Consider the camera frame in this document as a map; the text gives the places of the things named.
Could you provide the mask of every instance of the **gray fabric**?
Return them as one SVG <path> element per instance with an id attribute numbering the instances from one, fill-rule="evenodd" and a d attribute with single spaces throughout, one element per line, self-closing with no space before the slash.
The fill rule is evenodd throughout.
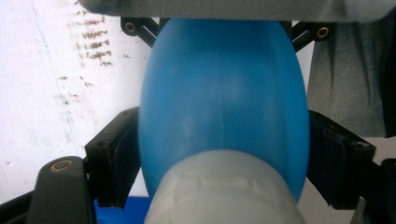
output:
<path id="1" fill-rule="evenodd" d="M 358 21 L 361 18 L 358 12 L 371 8 L 367 4 L 360 4 L 360 1 L 362 0 L 79 0 L 92 12 L 112 16 L 277 21 Z M 387 5 L 378 7 L 375 13 L 371 11 L 369 20 L 380 19 L 389 12 L 387 1 L 395 0 L 373 3 L 382 5 L 385 2 Z"/>
<path id="2" fill-rule="evenodd" d="M 309 108 L 360 136 L 385 136 L 380 87 L 393 29 L 392 16 L 337 24 L 331 39 L 316 43 Z"/>

